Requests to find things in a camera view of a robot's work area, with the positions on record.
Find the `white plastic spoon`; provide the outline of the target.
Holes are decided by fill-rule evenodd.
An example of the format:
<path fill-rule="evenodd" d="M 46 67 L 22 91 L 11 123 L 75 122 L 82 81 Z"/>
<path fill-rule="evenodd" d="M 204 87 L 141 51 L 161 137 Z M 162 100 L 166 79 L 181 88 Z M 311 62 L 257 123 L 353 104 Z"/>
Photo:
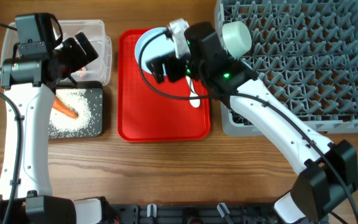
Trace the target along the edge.
<path fill-rule="evenodd" d="M 186 76 L 186 80 L 187 80 L 187 83 L 188 83 L 188 86 L 189 86 L 189 89 L 190 89 L 190 97 L 197 97 L 197 93 L 195 92 L 195 89 L 194 89 L 194 85 L 193 85 L 193 81 L 190 77 Z M 199 108 L 200 107 L 200 99 L 191 99 L 190 100 L 190 104 L 192 107 L 194 108 Z"/>

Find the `orange carrot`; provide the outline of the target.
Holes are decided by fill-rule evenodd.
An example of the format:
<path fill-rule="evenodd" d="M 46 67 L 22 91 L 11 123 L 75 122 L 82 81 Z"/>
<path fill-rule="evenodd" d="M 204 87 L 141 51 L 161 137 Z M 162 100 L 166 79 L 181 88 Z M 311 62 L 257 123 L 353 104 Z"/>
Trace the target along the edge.
<path fill-rule="evenodd" d="M 53 109 L 61 112 L 69 118 L 77 119 L 78 115 L 68 107 L 66 107 L 57 97 L 54 98 Z"/>

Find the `light blue plate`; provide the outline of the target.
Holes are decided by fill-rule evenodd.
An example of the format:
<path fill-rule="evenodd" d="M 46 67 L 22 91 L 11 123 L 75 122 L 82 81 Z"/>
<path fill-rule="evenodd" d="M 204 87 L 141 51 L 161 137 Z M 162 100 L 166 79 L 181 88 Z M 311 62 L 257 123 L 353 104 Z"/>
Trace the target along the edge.
<path fill-rule="evenodd" d="M 143 48 L 144 44 L 151 39 L 152 37 L 166 31 L 166 27 L 157 27 L 146 31 L 144 34 L 140 36 L 136 45 L 135 45 L 135 60 L 139 63 L 139 55 L 140 51 Z M 163 56 L 169 53 L 175 53 L 175 45 L 172 40 L 167 39 L 165 34 L 157 37 L 153 41 L 151 41 L 145 48 L 142 54 L 142 69 L 147 73 L 151 73 L 151 71 L 147 68 L 146 63 L 158 56 Z"/>

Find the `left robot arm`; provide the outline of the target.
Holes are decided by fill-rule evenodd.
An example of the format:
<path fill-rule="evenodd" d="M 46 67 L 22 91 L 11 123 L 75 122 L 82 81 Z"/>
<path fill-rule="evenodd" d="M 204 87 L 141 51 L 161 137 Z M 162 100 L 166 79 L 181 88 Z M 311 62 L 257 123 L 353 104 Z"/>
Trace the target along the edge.
<path fill-rule="evenodd" d="M 83 33 L 63 38 L 47 12 L 15 18 L 19 41 L 0 68 L 7 124 L 0 177 L 0 223 L 118 223 L 104 197 L 71 200 L 53 195 L 48 171 L 48 127 L 61 80 L 98 54 Z"/>

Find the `mint green bowl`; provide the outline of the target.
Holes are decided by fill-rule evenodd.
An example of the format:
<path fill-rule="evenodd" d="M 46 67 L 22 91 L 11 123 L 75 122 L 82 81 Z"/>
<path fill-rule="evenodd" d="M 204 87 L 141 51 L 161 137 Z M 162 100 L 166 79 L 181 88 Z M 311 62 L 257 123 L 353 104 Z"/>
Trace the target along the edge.
<path fill-rule="evenodd" d="M 252 47 L 252 39 L 247 26 L 241 21 L 230 22 L 223 25 L 223 41 L 227 51 L 239 58 Z"/>

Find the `red snack wrapper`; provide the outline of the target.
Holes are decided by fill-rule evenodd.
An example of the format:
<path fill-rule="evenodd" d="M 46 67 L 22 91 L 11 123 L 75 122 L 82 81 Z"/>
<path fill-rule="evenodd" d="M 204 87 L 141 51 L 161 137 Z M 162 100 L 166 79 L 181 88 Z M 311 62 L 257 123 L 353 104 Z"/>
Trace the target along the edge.
<path fill-rule="evenodd" d="M 86 67 L 82 67 L 81 69 L 79 69 L 78 71 L 78 76 L 83 80 L 86 78 L 87 76 L 87 69 Z"/>

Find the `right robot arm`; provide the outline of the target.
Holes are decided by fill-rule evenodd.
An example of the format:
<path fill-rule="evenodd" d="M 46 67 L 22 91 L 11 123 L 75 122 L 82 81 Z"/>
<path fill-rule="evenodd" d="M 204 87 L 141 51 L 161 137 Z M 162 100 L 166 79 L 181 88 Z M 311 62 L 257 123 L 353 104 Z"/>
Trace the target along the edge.
<path fill-rule="evenodd" d="M 279 102 L 258 73 L 241 61 L 252 47 L 243 22 L 224 24 L 221 32 L 211 23 L 189 25 L 171 21 L 156 34 L 173 43 L 171 50 L 154 50 L 139 57 L 140 71 L 148 70 L 157 83 L 190 78 L 201 82 L 207 97 L 215 98 L 245 117 L 284 155 L 297 175 L 293 187 L 273 208 L 285 223 L 302 218 L 319 222 L 343 201 L 355 205 L 358 189 L 357 153 L 348 141 L 334 143 L 307 126 Z"/>

